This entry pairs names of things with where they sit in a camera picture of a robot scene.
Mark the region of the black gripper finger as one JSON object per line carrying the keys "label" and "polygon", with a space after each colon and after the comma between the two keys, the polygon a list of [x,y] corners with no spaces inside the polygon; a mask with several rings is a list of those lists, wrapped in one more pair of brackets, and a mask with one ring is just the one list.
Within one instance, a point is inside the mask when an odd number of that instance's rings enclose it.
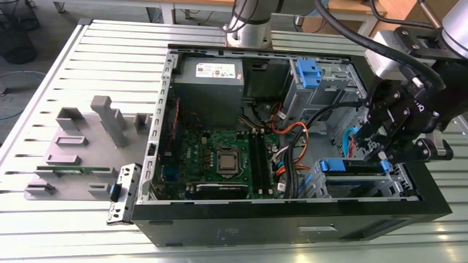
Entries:
{"label": "black gripper finger", "polygon": [[404,163],[405,151],[412,145],[412,132],[408,130],[412,113],[412,84],[402,82],[380,83],[368,99],[366,121],[360,128],[360,146],[368,142],[377,147],[365,156],[366,162],[386,159],[389,163]]}
{"label": "black gripper finger", "polygon": [[449,161],[454,156],[449,144],[442,139],[441,132],[428,133],[414,142],[406,141],[393,144],[382,153],[392,164]]}

